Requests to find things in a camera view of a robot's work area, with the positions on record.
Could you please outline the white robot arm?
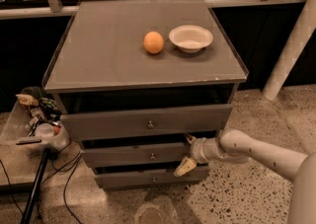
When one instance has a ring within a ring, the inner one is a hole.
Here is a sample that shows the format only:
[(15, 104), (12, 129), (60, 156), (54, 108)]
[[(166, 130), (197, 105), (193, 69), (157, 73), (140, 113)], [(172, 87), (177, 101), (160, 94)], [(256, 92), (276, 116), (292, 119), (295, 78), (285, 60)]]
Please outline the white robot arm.
[(316, 153), (295, 152), (236, 129), (225, 129), (213, 138), (187, 133), (185, 137), (191, 145), (191, 156), (182, 160), (174, 172), (176, 177), (212, 160), (239, 164), (252, 158), (293, 183), (287, 224), (316, 224)]

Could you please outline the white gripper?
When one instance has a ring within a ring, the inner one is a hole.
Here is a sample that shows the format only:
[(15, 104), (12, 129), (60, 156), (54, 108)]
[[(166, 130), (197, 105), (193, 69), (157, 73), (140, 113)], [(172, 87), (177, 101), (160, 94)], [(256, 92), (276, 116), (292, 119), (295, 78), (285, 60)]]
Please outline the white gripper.
[(185, 133), (187, 141), (191, 145), (191, 157), (185, 157), (174, 172), (175, 177), (181, 177), (197, 167), (199, 164), (208, 164), (213, 159), (213, 138), (195, 138)]

